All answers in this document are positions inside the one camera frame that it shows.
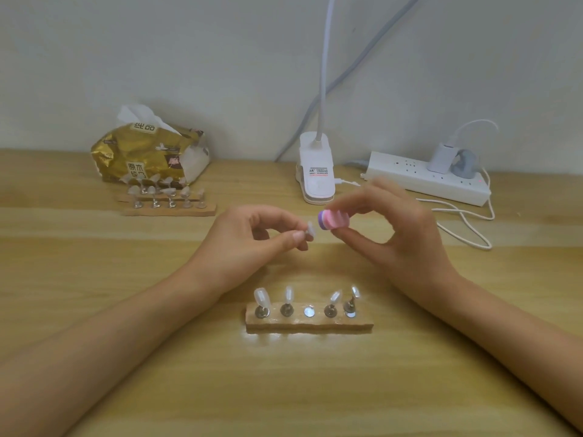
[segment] power outlet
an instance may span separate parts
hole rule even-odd
[[[362,177],[369,181],[375,176],[385,176],[407,190],[480,207],[490,198],[490,188],[481,174],[476,173],[473,179],[465,179],[451,172],[439,174],[429,171],[427,164],[425,161],[374,151],[370,154],[368,170]]]

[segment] tissue package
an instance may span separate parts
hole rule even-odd
[[[152,124],[131,123],[110,131],[91,148],[91,156],[104,181],[117,182],[130,173],[147,179],[171,176],[172,187],[186,178],[193,182],[210,162],[203,131],[172,125],[179,133]]]

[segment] wooden desk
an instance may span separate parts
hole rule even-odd
[[[336,170],[351,181],[358,173]],[[0,151],[0,182],[0,355],[155,283],[192,254],[213,222],[121,217],[112,198],[119,187],[100,182],[88,154]],[[219,211],[268,203],[311,220],[319,211],[302,201],[292,164],[217,161],[197,185]],[[495,248],[478,251],[445,235],[456,267],[583,334],[583,178],[494,174],[492,189],[497,220],[476,226]],[[438,218],[463,231],[456,217]],[[375,215],[354,217],[353,226],[375,239],[391,233]],[[318,301],[352,283],[373,307],[372,334],[245,332],[244,306],[258,286],[275,301],[288,284],[298,300]],[[486,353],[320,231],[309,252],[278,258],[179,331],[71,435],[575,432]]]

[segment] gray wall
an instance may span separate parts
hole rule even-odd
[[[406,1],[337,0],[329,77]],[[86,151],[143,102],[215,155],[271,159],[317,93],[326,2],[1,0],[0,146]],[[461,138],[487,168],[583,173],[582,16],[583,0],[421,0],[330,95],[335,161],[424,159],[488,117],[499,134]]]

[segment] extension socket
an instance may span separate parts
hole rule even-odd
[[[295,180],[308,204],[325,205],[332,202],[336,192],[334,162],[328,137],[323,133],[319,143],[315,138],[315,131],[300,135],[300,163],[295,166]]]
[[[361,176],[367,181],[385,176],[407,190],[480,207],[490,198],[490,188],[479,173],[473,179],[465,179],[449,171],[444,174],[429,171],[427,165],[425,161],[374,151],[370,154],[368,170]]]

